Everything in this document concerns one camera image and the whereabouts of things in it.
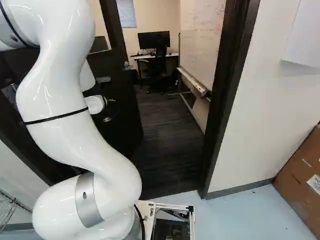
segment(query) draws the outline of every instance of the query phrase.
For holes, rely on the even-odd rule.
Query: white wall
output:
[[[30,209],[49,186],[0,141],[0,189],[16,197]],[[27,223],[31,214],[18,208],[10,224]]]
[[[320,120],[320,70],[280,60],[298,5],[261,0],[209,192],[274,177]]]
[[[133,0],[136,28],[123,28],[127,55],[131,64],[135,64],[131,55],[140,50],[138,33],[170,31],[169,52],[179,50],[180,0]]]

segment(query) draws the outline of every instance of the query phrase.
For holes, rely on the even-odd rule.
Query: wire basket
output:
[[[18,206],[14,199],[0,194],[0,233],[5,229]]]

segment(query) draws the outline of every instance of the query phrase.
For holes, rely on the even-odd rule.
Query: beige wall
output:
[[[102,15],[101,7],[99,0],[87,0],[90,7],[92,14],[94,16],[94,22],[95,22],[95,36],[105,36],[106,42],[108,44],[108,48],[111,48],[104,16]]]
[[[273,178],[320,120],[320,70],[281,61],[299,2],[260,2],[209,192]]]
[[[180,32],[180,0],[134,0],[134,12],[137,28],[123,28],[127,55],[131,64],[131,55],[140,50],[138,33],[170,31],[169,52],[177,53]]]

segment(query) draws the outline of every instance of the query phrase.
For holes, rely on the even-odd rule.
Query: cardboard box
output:
[[[274,187],[320,239],[320,125],[276,176]]]

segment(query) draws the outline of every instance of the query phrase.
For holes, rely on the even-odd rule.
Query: dark carpet floor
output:
[[[136,87],[144,137],[132,162],[142,178],[141,199],[198,187],[204,134],[180,95]]]

